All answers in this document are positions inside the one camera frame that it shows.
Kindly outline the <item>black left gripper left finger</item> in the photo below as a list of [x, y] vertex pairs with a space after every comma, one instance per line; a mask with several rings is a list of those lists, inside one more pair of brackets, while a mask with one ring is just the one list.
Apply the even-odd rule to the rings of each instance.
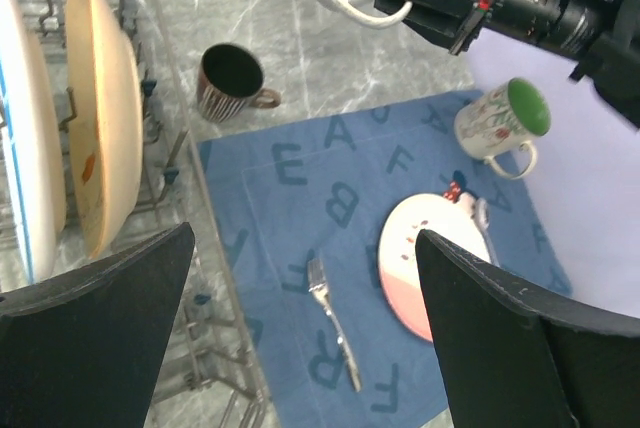
[[143, 426], [194, 244], [183, 222], [3, 293], [2, 426]]

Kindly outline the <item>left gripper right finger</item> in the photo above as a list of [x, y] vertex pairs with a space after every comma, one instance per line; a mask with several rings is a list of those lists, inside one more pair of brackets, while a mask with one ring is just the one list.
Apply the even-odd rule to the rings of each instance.
[[454, 426], [638, 426], [638, 319], [542, 288], [432, 230], [415, 251]]

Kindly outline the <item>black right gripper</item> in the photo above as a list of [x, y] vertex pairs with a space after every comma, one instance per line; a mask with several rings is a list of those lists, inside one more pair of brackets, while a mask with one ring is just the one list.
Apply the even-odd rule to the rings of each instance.
[[403, 23], [451, 54], [469, 49], [484, 29], [579, 61], [614, 33], [616, 0], [374, 0], [391, 15], [412, 4]]

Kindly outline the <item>white strawberry pattern plate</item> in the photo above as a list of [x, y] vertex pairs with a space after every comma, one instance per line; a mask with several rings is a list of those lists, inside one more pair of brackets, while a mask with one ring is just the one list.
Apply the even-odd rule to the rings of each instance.
[[18, 0], [1, 0], [1, 137], [20, 256], [34, 284], [53, 272], [67, 201], [49, 73]]

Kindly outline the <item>dark brown metal cup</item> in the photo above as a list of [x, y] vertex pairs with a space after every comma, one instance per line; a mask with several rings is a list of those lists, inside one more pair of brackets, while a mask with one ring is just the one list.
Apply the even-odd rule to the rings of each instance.
[[246, 48], [233, 43], [213, 45], [199, 63], [197, 110], [205, 120], [222, 123], [246, 108], [276, 108], [281, 94], [266, 88], [264, 81], [262, 65]]

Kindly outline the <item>beige plate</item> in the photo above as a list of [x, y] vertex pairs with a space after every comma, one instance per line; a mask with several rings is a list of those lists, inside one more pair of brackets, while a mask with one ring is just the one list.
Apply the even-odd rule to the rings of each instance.
[[69, 123], [76, 207], [89, 257], [133, 211], [143, 162], [143, 110], [132, 43], [106, 0], [66, 0]]

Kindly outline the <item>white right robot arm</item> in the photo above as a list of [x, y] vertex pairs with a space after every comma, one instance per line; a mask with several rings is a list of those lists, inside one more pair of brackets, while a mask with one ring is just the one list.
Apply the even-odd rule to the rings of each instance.
[[387, 15], [404, 3], [404, 22], [457, 55], [482, 29], [572, 60], [570, 79], [589, 78], [631, 124], [639, 123], [639, 0], [374, 0]]

